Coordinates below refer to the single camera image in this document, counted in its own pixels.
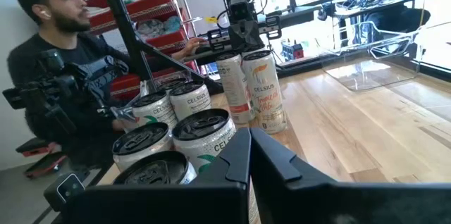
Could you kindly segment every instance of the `person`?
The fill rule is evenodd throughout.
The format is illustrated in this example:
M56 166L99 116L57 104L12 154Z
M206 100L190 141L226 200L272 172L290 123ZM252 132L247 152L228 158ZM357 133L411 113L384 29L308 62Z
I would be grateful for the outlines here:
M39 31L16 47L8 57L8 69L13 84L19 87L40 78L36 56L41 51L57 49L65 63L88 64L105 56L127 63L128 55L113 49L100 38L86 33L90 29L89 13L83 0L18 0L22 9L33 19ZM187 46L172 55L183 59L199 46L203 39L191 39ZM25 110L31 131L41 139L59 143L67 152L73 167L111 164L111 146L123 127L112 118L97 113L94 105L77 106L70 100L58 103L75 124L77 131L68 136L58 126L36 113Z
M424 11L420 24L421 9L407 8L400 4L381 11L374 11L364 15L365 21L371 21L379 30L396 32L412 32L428 22L431 14Z

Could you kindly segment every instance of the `wooden table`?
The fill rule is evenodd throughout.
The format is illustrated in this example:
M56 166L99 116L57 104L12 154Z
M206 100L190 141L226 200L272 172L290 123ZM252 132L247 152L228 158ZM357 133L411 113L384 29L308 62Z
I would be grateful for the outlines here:
M332 178L451 182L450 83L421 75L356 93L315 70L280 87L289 127L272 136ZM213 96L212 106L228 109L225 96ZM111 167L99 184L118 174Z

